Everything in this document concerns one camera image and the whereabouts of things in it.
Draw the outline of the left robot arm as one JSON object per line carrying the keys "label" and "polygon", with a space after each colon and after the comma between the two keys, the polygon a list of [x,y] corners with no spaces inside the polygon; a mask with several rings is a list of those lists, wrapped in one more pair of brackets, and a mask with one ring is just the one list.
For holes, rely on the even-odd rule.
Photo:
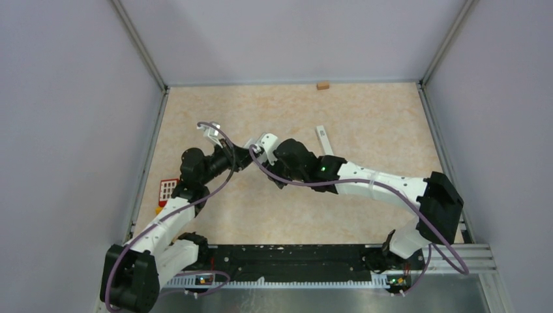
{"label": "left robot arm", "polygon": [[150,312],[173,277],[188,266],[198,270],[208,264],[207,249],[177,234],[221,191],[210,191],[207,183],[225,171],[245,169],[255,156],[254,150],[229,142],[208,156],[198,148],[183,153],[181,176],[165,206],[139,234],[106,252],[99,299],[108,312]]}

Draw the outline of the white grey remote control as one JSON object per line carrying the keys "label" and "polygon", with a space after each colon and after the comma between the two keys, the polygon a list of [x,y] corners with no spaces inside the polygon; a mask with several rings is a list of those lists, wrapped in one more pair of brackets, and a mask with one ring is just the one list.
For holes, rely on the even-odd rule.
{"label": "white grey remote control", "polygon": [[244,149],[252,149],[254,152],[258,151],[257,141],[254,138],[250,138],[244,145]]}

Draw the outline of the slim white remote control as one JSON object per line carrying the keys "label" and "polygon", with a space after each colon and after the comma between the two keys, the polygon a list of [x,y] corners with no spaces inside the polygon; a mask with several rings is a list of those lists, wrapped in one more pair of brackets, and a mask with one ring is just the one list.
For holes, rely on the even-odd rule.
{"label": "slim white remote control", "polygon": [[323,125],[318,125],[316,127],[316,135],[318,137],[320,146],[325,155],[334,155],[327,131]]}

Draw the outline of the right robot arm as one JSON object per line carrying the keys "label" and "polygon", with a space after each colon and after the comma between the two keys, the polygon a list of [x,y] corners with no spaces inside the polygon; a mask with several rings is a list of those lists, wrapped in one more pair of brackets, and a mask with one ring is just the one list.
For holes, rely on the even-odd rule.
{"label": "right robot arm", "polygon": [[394,229],[383,245],[382,259],[401,268],[417,250],[452,245],[464,201],[446,174],[406,177],[371,170],[342,157],[316,156],[294,139],[280,142],[265,135],[255,150],[265,157],[263,169],[280,187],[306,186],[317,192],[368,197],[405,208],[414,217]]}

